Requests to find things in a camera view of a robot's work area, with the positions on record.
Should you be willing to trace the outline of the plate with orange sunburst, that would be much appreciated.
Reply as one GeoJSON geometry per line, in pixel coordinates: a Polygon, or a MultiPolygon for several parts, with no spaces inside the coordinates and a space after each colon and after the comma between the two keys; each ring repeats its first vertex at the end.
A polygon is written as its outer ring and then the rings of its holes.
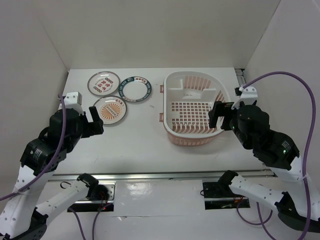
{"type": "Polygon", "coordinates": [[[104,126],[119,123],[127,114],[126,102],[115,95],[101,97],[94,105],[104,126]]]}

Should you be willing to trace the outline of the plate with red characters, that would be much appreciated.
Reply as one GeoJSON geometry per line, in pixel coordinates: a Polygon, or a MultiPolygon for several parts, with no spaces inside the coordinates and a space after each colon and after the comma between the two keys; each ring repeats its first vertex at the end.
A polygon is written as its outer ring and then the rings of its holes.
{"type": "Polygon", "coordinates": [[[87,82],[89,92],[96,96],[110,95],[118,89],[119,85],[119,76],[111,71],[98,72],[87,82]]]}

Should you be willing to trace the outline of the plate with green rim band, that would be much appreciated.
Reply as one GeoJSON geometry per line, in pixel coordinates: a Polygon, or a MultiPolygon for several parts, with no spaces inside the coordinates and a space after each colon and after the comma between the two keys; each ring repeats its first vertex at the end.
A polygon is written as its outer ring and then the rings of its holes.
{"type": "Polygon", "coordinates": [[[128,77],[118,87],[119,96],[130,103],[143,102],[150,97],[151,93],[151,83],[141,76],[128,77]]]}

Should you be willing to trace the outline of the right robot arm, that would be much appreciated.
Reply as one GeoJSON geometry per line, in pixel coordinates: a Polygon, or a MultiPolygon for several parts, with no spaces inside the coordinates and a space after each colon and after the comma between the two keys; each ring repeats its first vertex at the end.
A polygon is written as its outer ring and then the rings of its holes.
{"type": "Polygon", "coordinates": [[[228,170],[218,180],[218,190],[223,196],[246,196],[270,207],[288,227],[303,231],[307,223],[307,198],[300,152],[288,135],[270,129],[269,115],[255,104],[216,101],[209,111],[209,127],[223,118],[221,128],[232,131],[246,150],[269,167],[281,181],[286,191],[272,190],[250,183],[237,172],[228,170]]]}

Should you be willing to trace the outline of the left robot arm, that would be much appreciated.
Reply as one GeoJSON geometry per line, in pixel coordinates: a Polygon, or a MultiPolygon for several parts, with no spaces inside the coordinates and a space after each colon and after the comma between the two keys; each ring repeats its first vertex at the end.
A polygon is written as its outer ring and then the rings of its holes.
{"type": "Polygon", "coordinates": [[[14,195],[0,214],[0,235],[5,240],[41,239],[49,224],[79,200],[99,201],[102,208],[107,206],[108,189],[88,173],[79,175],[59,194],[38,203],[48,180],[78,141],[104,132],[96,107],[91,106],[89,111],[92,122],[85,113],[73,108],[58,110],[50,117],[49,126],[26,145],[14,195]]]}

